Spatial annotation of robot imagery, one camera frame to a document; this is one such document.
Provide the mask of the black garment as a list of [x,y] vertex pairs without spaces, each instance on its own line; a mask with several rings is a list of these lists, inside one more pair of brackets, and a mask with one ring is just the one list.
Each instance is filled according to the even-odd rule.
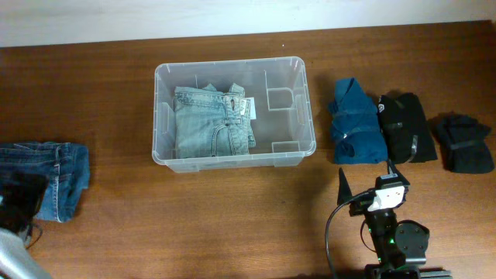
[[410,92],[396,98],[382,95],[377,107],[388,156],[393,164],[425,163],[438,159],[417,95]]

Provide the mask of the teal blue garment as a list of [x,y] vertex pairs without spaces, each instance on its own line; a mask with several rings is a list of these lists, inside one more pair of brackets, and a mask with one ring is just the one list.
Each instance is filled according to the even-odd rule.
[[355,78],[336,82],[329,111],[336,164],[378,164],[388,159],[377,107]]

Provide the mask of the dark blue jeans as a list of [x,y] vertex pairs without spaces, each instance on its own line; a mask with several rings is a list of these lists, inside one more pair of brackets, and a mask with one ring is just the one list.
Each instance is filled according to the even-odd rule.
[[3,143],[1,169],[48,177],[50,183],[36,218],[68,222],[75,215],[82,191],[89,186],[89,151],[76,143]]

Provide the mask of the dark navy garment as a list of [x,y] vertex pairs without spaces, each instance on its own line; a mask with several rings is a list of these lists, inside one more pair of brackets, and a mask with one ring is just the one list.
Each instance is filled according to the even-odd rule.
[[459,174],[487,174],[495,169],[485,143],[491,127],[468,115],[450,113],[436,121],[435,134],[446,169]]

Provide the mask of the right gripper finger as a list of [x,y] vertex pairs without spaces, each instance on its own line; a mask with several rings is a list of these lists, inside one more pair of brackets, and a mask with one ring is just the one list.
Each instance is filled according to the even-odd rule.
[[337,197],[337,205],[347,203],[353,197],[352,191],[346,179],[346,175],[342,168],[339,169],[339,190]]
[[399,182],[403,186],[409,186],[409,181],[404,175],[396,168],[390,159],[387,160],[388,179]]

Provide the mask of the light blue jeans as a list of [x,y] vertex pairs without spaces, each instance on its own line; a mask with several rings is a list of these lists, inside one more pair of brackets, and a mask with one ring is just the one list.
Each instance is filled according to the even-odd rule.
[[208,84],[176,87],[174,93],[178,159],[248,155],[256,146],[243,87],[232,84],[222,92]]

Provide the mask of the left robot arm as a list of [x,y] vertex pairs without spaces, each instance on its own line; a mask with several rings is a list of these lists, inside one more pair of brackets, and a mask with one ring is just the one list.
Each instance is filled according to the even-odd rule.
[[40,211],[49,178],[39,174],[1,172],[1,277],[49,278],[29,254],[35,242],[34,217]]

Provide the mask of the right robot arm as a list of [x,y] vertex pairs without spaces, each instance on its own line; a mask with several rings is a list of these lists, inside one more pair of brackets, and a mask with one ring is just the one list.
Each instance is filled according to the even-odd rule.
[[397,220],[394,212],[406,202],[409,181],[390,161],[387,174],[376,178],[375,186],[354,195],[343,169],[339,169],[339,191],[337,207],[329,216],[325,227],[325,252],[333,277],[337,277],[329,248],[330,223],[343,207],[350,208],[350,216],[364,217],[362,227],[367,227],[377,264],[364,268],[364,277],[381,278],[451,278],[448,270],[421,270],[426,264],[430,231],[412,220]]

